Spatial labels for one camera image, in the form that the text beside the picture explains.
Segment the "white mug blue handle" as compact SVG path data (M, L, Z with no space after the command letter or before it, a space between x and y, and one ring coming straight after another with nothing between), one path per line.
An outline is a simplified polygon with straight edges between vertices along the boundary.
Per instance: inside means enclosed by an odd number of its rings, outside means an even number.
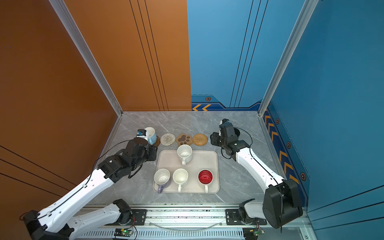
M152 127L145 128L145 139L150 145L154 145L157 141L156 131Z

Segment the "woven rattan round coaster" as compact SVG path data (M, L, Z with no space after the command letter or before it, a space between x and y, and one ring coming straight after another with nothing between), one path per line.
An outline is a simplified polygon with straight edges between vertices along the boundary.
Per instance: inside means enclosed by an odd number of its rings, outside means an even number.
M196 146L204 146L208 143L208 137L204 134L196 134L193 136L193 143Z

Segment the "white multicolour rope coaster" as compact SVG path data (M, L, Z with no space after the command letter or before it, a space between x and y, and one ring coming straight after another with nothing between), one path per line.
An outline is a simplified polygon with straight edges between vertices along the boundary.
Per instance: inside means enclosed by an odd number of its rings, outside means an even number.
M173 134L164 134L161 138L160 138L160 141L161 141L161 144L164 145L164 146L170 146L172 145L176 140L176 137L173 135Z

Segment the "white mug purple handle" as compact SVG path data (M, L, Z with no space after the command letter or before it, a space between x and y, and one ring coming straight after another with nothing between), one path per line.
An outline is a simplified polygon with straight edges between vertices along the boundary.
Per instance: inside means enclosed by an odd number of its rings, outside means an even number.
M154 175L154 182L158 186L156 191L161 194L171 183L171 174L167 169L159 169Z

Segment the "cork paw print coaster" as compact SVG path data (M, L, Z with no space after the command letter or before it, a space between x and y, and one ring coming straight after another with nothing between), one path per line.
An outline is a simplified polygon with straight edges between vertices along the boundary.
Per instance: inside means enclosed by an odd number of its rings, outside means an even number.
M178 137L176 137L176 143L178 146L182 145L192 145L193 144L193 137L191 135L187 134L180 134Z

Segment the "red inside white mug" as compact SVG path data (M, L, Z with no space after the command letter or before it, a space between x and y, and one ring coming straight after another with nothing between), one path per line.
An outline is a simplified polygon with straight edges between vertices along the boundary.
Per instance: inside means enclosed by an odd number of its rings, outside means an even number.
M198 181L204 187L205 193L208 194L213 183L213 173L210 170L201 170L198 174Z

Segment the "plain white mug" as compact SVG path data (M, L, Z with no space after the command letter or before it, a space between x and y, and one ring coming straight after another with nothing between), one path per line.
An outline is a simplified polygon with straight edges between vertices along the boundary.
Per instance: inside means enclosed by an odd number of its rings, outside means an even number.
M178 185L178 193L181 193L183 187L188 184L188 171L182 168L175 170L175 172L173 173L173 180Z

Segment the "scratched brown wooden round coaster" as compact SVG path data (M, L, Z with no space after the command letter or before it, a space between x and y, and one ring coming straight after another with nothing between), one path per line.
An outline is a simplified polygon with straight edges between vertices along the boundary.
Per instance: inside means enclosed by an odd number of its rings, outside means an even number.
M154 146L158 147L161 144L161 139L159 136L157 136L156 142L154 143Z

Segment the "black mug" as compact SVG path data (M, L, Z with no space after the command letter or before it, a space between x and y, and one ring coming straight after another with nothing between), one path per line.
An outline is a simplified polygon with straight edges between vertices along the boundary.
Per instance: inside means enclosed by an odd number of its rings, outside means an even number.
M240 130L239 129L237 129L237 128L234 128L234 131L235 131L235 134L239 137L240 136Z

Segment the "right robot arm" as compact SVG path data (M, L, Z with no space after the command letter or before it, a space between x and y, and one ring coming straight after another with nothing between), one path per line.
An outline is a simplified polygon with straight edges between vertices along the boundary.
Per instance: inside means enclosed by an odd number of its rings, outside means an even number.
M278 229L301 217L303 206L299 185L292 179L285 180L260 160L251 145L239 139L240 131L241 129L235 128L230 120L223 119L219 131L210 135L210 141L213 146L225 151L228 159L233 159L243 166L264 191L262 203L250 199L239 205L241 221L250 225L258 219L264 219L273 228Z

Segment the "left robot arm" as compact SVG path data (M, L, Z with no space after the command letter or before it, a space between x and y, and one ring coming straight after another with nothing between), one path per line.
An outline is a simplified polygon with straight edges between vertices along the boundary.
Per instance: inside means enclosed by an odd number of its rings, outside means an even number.
M130 224L134 220L131 207L122 199L81 216L75 214L105 189L124 177L132 178L145 162L157 158L158 147L143 138L127 141L127 146L105 158L91 174L58 201L42 209L31 210L21 216L33 240L74 240L98 227L117 223Z

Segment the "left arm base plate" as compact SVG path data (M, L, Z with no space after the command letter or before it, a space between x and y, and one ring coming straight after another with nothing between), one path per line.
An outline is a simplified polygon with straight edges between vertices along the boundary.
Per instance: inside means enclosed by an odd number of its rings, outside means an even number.
M116 222L108 224L108 226L143 226L145 224L146 217L146 209L133 209L129 212L122 213L122 217L119 217Z

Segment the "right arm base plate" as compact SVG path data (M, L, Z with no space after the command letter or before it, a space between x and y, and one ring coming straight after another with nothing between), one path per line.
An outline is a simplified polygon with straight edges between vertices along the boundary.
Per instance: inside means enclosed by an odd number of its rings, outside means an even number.
M239 213L239 209L226 209L225 214L226 214L226 223L229 226L234 226L234 225L265 226L268 224L267 220L260 219L260 218L243 220Z

